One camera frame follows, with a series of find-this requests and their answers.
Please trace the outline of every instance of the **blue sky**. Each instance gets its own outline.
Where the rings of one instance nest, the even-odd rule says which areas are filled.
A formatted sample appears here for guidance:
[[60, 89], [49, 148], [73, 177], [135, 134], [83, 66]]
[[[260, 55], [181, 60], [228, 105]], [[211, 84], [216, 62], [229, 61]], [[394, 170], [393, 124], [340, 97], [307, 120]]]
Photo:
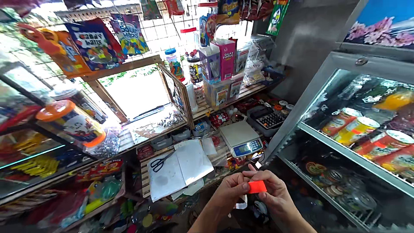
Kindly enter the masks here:
[[414, 17], [414, 0], [370, 0], [357, 21], [369, 26], [392, 16], [393, 23]]

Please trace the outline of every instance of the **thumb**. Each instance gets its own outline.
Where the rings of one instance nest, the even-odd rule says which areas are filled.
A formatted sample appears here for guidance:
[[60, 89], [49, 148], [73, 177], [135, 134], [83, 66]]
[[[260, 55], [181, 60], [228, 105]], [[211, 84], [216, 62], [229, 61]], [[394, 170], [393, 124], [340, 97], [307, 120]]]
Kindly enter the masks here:
[[229, 194], [233, 197], [247, 194], [250, 190], [250, 185], [247, 182], [243, 182], [233, 188], [230, 188]]

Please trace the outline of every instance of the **gray wall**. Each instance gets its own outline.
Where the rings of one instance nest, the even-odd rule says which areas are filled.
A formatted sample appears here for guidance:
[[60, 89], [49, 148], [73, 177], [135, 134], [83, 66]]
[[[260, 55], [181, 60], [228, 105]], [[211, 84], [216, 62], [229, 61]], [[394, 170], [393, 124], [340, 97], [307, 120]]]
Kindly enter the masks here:
[[[270, 59], [291, 66], [289, 77], [272, 93], [295, 103], [308, 86], [356, 7], [357, 0], [291, 0], [283, 20], [276, 49]], [[267, 22], [258, 22], [255, 32], [264, 33]]]

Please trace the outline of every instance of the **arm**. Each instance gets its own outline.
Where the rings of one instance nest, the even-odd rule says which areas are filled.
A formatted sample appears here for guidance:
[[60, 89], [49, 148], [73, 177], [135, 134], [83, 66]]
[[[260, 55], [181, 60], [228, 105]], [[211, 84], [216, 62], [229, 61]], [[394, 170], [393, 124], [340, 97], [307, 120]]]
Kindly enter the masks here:
[[239, 196], [249, 190], [250, 186], [241, 173], [225, 177], [188, 233], [216, 232], [220, 220], [231, 212]]
[[299, 213], [285, 183], [271, 171], [256, 171], [249, 164], [250, 171], [243, 171], [243, 175], [251, 177], [252, 181], [263, 180], [267, 192], [259, 193], [259, 198], [267, 205], [270, 212], [281, 218], [291, 233], [316, 233], [312, 226]]

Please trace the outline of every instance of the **orange lid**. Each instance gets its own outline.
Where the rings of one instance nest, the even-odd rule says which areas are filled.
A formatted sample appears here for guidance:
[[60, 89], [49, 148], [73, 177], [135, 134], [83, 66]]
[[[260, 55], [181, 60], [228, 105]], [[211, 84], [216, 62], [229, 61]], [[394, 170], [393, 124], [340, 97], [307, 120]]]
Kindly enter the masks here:
[[105, 133], [105, 131], [102, 131], [102, 134], [99, 135], [97, 138], [95, 138], [91, 142], [84, 142], [83, 145], [86, 146], [86, 147], [96, 146], [99, 143], [101, 143], [105, 138], [106, 138], [106, 133]]
[[275, 105], [274, 107], [273, 107], [275, 110], [277, 110], [277, 111], [280, 111], [280, 110], [282, 110], [282, 106], [280, 106], [280, 105]]
[[70, 113], [75, 107], [75, 103], [70, 100], [59, 100], [42, 108], [36, 114], [36, 119], [51, 122]]

